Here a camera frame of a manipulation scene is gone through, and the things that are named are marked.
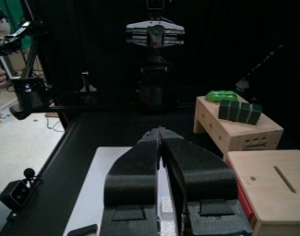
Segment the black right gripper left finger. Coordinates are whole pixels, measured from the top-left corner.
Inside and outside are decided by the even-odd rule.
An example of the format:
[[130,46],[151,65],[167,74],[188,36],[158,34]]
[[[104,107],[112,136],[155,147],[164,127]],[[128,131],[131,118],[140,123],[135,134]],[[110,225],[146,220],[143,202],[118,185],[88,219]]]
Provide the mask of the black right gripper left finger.
[[156,236],[159,134],[148,131],[119,156],[104,178],[100,236]]

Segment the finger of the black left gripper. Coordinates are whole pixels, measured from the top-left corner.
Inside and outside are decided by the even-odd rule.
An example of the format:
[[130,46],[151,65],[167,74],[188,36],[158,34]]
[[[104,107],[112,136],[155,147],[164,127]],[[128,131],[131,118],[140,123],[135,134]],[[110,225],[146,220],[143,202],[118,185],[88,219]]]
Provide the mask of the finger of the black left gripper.
[[162,25],[155,25],[155,48],[163,47],[164,43],[164,27]]
[[155,28],[154,26],[147,27],[147,46],[155,49]]

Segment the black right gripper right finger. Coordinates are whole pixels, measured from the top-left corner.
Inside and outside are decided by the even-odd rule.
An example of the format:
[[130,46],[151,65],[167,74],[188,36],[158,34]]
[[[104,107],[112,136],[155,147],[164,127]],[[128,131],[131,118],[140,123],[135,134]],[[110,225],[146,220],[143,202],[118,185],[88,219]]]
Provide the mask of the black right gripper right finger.
[[251,236],[235,175],[206,148],[159,128],[179,236]]

